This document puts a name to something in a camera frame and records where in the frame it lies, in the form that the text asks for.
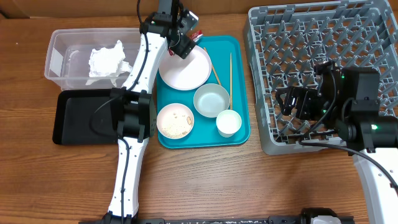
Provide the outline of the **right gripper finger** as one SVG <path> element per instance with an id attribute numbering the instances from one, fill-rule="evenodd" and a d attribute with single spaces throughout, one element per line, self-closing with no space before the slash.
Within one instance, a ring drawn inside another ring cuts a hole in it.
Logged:
<path id="1" fill-rule="evenodd" d="M 280 106 L 280 111 L 283 115 L 291 114 L 291 107 L 290 107 L 289 101 L 279 100 L 278 104 Z"/>
<path id="2" fill-rule="evenodd" d="M 282 95 L 285 95 L 284 100 L 292 101 L 292 91 L 293 87 L 289 86 L 287 88 L 278 89 L 275 93 L 275 98 L 277 101 L 282 101 Z"/>

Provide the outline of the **white napkin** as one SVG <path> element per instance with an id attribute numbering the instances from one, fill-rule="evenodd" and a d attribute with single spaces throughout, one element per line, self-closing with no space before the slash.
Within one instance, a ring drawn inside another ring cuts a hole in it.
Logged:
<path id="1" fill-rule="evenodd" d="M 99 78 L 108 78 L 113 86 L 117 87 L 117 77 L 122 73 L 132 71 L 132 66 L 124 61 L 125 58 L 123 43 L 120 40 L 111 49 L 106 47 L 99 50 L 93 49 L 88 62 L 90 79 L 86 81 L 86 85 L 99 81 Z"/>

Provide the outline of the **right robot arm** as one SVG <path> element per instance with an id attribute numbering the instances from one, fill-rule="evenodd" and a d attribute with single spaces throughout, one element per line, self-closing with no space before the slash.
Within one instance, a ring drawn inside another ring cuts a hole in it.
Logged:
<path id="1" fill-rule="evenodd" d="M 313 121 L 299 144 L 341 149 L 354 160 L 370 223 L 397 223 L 397 118 L 379 115 L 379 73 L 371 67 L 315 65 L 317 89 L 290 86 L 275 98 L 284 115 Z"/>

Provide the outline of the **red snack wrapper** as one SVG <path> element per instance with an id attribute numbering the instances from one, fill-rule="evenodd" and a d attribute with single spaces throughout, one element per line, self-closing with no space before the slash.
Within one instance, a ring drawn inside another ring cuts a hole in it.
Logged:
<path id="1" fill-rule="evenodd" d="M 199 40 L 200 40 L 202 37 L 203 37 L 203 33 L 202 33 L 201 30 L 196 31 L 195 33 L 193 33 L 192 35 L 189 36 L 189 38 L 191 38 L 194 42 L 196 42 L 196 45 L 197 45 L 197 43 L 199 42 Z M 170 56 L 175 55 L 175 54 L 170 50 L 170 47 L 169 47 L 169 55 L 170 55 Z"/>

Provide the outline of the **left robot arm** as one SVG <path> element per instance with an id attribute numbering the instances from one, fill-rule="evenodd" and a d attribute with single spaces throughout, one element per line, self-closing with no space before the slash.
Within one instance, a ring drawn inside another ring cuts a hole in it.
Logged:
<path id="1" fill-rule="evenodd" d="M 160 1 L 157 11 L 139 21 L 141 46 L 132 71 L 107 101 L 119 152 L 113 197 L 100 223 L 132 223 L 138 213 L 142 160 L 157 118 L 152 97 L 157 71 L 169 50 L 182 59 L 189 55 L 196 43 L 187 32 L 197 22 L 179 0 Z"/>

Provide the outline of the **pink bowl with rice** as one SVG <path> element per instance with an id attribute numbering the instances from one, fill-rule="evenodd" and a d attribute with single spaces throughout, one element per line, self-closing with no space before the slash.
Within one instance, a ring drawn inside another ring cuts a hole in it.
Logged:
<path id="1" fill-rule="evenodd" d="M 194 121 L 190 108 L 180 103 L 171 103 L 158 112 L 157 129 L 168 139 L 181 139 L 191 132 Z"/>

